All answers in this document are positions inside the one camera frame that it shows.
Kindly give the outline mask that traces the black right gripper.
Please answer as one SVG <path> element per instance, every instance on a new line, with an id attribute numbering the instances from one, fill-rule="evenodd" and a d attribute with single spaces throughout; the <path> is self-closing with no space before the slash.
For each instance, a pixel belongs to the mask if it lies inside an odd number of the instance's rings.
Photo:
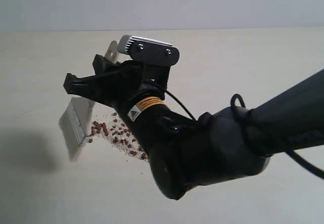
<path id="1" fill-rule="evenodd" d="M 147 65 L 134 60 L 112 63 L 95 55 L 92 63 L 95 75 L 78 78 L 68 73 L 63 87 L 67 94 L 121 110 L 144 96 L 165 98 L 170 68 Z"/>

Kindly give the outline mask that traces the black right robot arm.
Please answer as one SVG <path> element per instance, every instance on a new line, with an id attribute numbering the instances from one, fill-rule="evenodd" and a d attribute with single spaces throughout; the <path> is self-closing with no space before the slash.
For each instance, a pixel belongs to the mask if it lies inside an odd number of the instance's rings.
<path id="1" fill-rule="evenodd" d="M 197 186 L 261 173 L 274 154 L 285 153 L 319 178 L 323 171 L 297 150 L 323 144 L 323 72 L 254 109 L 239 94 L 229 107 L 198 119 L 171 111 L 163 102 L 177 58 L 132 58 L 112 63 L 101 55 L 94 75 L 68 73 L 63 87 L 112 107 L 148 155 L 153 178 L 169 199 Z"/>

